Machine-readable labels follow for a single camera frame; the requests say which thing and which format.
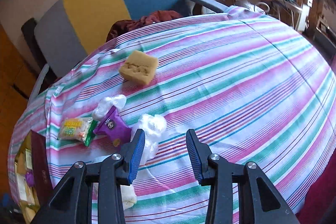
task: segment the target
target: open box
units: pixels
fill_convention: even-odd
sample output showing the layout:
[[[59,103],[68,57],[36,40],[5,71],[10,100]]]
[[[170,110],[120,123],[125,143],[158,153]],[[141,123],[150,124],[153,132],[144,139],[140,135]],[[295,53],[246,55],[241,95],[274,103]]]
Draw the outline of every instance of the open box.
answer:
[[[48,201],[53,191],[45,137],[32,130],[29,131],[16,154],[14,169],[19,206],[26,223],[29,224],[39,208]],[[29,170],[32,170],[34,175],[33,187],[28,186],[25,178]]]

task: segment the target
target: yellow sponge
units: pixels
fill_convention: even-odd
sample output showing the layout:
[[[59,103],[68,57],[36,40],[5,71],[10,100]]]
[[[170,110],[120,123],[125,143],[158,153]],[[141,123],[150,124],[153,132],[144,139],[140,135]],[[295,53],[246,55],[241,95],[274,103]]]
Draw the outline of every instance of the yellow sponge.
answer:
[[[144,52],[134,51],[119,69],[121,76],[140,85],[148,85],[154,78],[158,59]]]

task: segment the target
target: silver bolt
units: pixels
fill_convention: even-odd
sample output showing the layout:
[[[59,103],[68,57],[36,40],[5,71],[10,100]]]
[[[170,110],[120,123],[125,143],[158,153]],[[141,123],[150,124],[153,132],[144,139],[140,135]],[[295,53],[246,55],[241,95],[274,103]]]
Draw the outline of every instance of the silver bolt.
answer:
[[[257,168],[257,164],[254,163],[253,161],[250,161],[250,162],[247,164],[247,167],[250,168],[250,169],[256,169],[256,168]]]
[[[78,161],[75,163],[75,168],[82,168],[84,166],[84,163],[82,161]]]
[[[212,160],[219,160],[219,155],[218,154],[211,154],[210,159]]]
[[[120,160],[120,159],[121,159],[121,155],[118,154],[118,153],[113,154],[111,157],[112,157],[112,159],[114,159],[114,160]]]

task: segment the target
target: purple wrapper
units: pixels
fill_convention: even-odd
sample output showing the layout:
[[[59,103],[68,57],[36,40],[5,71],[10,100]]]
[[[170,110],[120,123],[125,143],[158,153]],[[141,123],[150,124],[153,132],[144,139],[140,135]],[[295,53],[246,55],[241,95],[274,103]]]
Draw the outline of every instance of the purple wrapper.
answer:
[[[122,144],[131,141],[131,130],[113,106],[93,132],[96,135],[108,136],[113,146],[119,148]]]
[[[27,185],[28,185],[29,187],[34,187],[34,186],[35,186],[34,175],[33,175],[32,170],[29,170],[29,171],[25,174],[25,178],[26,178]]]

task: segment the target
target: red garment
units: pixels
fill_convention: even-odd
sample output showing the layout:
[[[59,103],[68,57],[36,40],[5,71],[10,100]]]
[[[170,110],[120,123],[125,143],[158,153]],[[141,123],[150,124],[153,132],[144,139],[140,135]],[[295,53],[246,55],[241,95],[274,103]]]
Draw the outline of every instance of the red garment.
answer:
[[[308,190],[303,208],[296,214],[300,224],[318,224],[336,196],[336,150],[322,175]]]
[[[182,18],[178,12],[175,11],[156,11],[149,16],[143,16],[139,20],[120,20],[113,24],[109,34],[107,35],[106,42],[116,38],[124,33],[139,29],[143,26],[151,25],[169,21],[177,18]]]

